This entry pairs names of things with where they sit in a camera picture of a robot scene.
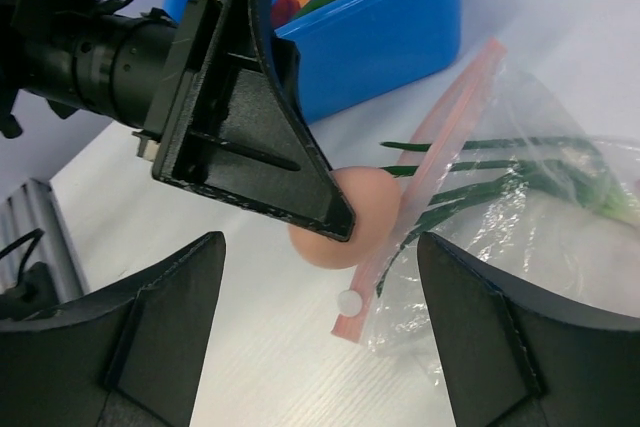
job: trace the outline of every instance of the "pink zipper seal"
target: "pink zipper seal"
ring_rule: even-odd
[[[502,44],[491,39],[442,95],[412,136],[411,143],[435,141],[402,195],[401,213],[388,241],[356,267],[349,291],[360,296],[362,308],[351,317],[339,315],[333,335],[361,342],[377,283],[424,207],[442,186],[453,160],[477,125],[486,105],[482,102],[483,96],[505,55],[506,49]],[[400,155],[397,165],[407,165],[409,158],[405,154],[408,153]]]

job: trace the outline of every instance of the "plastic ziplock bag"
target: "plastic ziplock bag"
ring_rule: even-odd
[[[362,300],[333,333],[381,355],[439,360],[415,247],[435,232],[547,290],[640,315],[640,148],[587,137],[490,41],[387,168],[403,185],[389,241],[357,266]]]

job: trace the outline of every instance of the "blue container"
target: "blue container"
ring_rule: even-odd
[[[180,17],[180,5],[166,7]],[[306,120],[449,66],[460,46],[461,10],[461,0],[337,0],[278,29],[300,50]]]

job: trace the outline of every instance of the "white wall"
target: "white wall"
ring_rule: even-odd
[[[137,0],[123,12],[138,15],[151,7],[162,6],[162,2]],[[43,99],[23,92],[16,102],[14,115],[24,134],[14,140],[0,135],[0,199],[10,195],[26,178],[51,178],[109,122],[87,112],[77,112],[67,120],[60,120]]]

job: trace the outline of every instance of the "white surface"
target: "white surface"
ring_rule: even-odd
[[[384,165],[490,35],[592,134],[640,138],[639,0],[465,0],[464,62],[314,126],[334,167]],[[154,183],[126,129],[110,126],[55,179],[97,289],[222,230],[228,257],[194,427],[449,427],[450,410],[411,359],[333,338],[351,271],[305,264],[283,225]]]

